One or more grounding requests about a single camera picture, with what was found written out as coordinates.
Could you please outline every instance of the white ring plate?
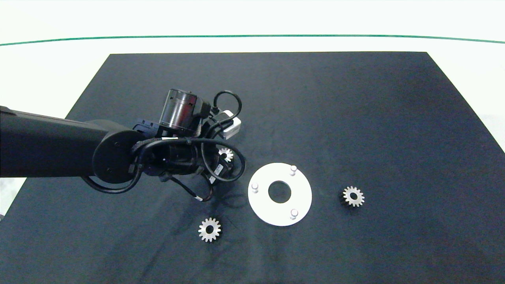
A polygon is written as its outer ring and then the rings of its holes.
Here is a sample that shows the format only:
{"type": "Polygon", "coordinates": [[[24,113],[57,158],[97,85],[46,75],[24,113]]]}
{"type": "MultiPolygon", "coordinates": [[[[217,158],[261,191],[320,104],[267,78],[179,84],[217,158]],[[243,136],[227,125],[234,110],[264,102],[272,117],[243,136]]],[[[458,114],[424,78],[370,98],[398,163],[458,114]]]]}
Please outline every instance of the white ring plate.
{"type": "Polygon", "coordinates": [[[263,221],[275,226],[289,226],[302,220],[308,213],[312,203],[311,185],[300,170],[297,169],[294,175],[292,173],[291,165],[272,163],[252,175],[247,188],[249,204],[263,221]],[[268,188],[276,181],[286,183],[291,189],[291,197],[284,203],[277,203],[268,195],[268,188]],[[255,183],[258,184],[256,193],[253,189],[255,183]],[[292,209],[298,211],[294,219],[292,209]]]}

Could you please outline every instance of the metal gear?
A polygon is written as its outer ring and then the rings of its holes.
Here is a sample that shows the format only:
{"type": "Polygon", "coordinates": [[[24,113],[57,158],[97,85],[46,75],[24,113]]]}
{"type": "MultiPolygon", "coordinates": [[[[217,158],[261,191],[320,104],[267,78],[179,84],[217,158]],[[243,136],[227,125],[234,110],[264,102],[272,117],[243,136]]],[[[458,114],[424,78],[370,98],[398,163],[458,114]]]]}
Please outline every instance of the metal gear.
{"type": "Polygon", "coordinates": [[[212,243],[212,241],[219,236],[219,232],[221,231],[219,227],[221,227],[221,225],[219,224],[219,221],[217,221],[216,219],[209,218],[205,219],[205,221],[202,221],[200,225],[200,230],[198,230],[200,232],[201,240],[202,241],[205,240],[205,242],[212,243]],[[208,226],[212,227],[212,232],[210,233],[207,233],[208,226]]]}
{"type": "Polygon", "coordinates": [[[363,196],[361,190],[353,186],[348,186],[347,188],[344,189],[343,199],[349,206],[353,207],[359,207],[363,205],[363,203],[365,202],[365,197],[363,196]],[[353,193],[356,194],[356,199],[350,196],[353,193]]]}
{"type": "Polygon", "coordinates": [[[231,160],[233,159],[233,152],[228,148],[219,149],[218,154],[219,155],[226,154],[226,157],[224,158],[226,162],[231,162],[231,160]]]}

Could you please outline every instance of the robotic arm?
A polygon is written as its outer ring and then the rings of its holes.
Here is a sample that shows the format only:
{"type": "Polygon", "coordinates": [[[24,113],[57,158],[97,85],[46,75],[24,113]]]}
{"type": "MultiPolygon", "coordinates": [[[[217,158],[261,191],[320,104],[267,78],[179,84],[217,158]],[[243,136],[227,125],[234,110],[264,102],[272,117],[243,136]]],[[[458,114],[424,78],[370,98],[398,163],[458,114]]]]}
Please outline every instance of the robotic arm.
{"type": "Polygon", "coordinates": [[[242,153],[216,139],[238,133],[241,108],[240,97],[230,91],[217,93],[211,106],[191,92],[171,89],[158,123],[140,120],[129,129],[108,120],[78,122],[1,107],[0,176],[81,176],[95,190],[119,194],[132,189],[145,173],[162,182],[171,180],[197,200],[207,201],[214,184],[235,181],[245,170],[242,153]],[[235,114],[217,107],[222,94],[236,98],[235,114]],[[233,154],[240,159],[238,172],[233,154]],[[199,197],[173,176],[188,174],[205,178],[207,197],[199,197]],[[111,188],[90,176],[106,183],[129,183],[111,188]]]}

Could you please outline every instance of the black fabric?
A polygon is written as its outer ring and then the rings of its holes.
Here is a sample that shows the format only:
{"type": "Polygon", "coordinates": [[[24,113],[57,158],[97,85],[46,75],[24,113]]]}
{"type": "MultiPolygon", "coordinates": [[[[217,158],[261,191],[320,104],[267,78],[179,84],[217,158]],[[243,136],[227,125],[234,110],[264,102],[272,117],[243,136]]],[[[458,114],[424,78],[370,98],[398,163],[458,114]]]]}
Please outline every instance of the black fabric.
{"type": "Polygon", "coordinates": [[[0,222],[2,283],[505,282],[505,154],[426,53],[110,55],[68,118],[157,121],[170,88],[241,96],[243,177],[207,203],[148,176],[115,196],[30,178],[0,222]],[[293,226],[247,200],[272,162],[312,187],[293,226]],[[351,185],[357,210],[338,200],[351,185]]]}

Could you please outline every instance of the center hole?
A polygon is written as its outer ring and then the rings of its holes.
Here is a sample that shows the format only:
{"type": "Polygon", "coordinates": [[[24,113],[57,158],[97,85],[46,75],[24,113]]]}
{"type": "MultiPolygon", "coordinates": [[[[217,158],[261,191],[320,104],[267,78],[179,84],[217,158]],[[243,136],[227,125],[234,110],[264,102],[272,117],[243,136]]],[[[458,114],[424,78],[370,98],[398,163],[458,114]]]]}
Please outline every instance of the center hole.
{"type": "Polygon", "coordinates": [[[277,203],[284,203],[291,197],[291,189],[282,181],[273,182],[268,188],[268,195],[277,203]]]}

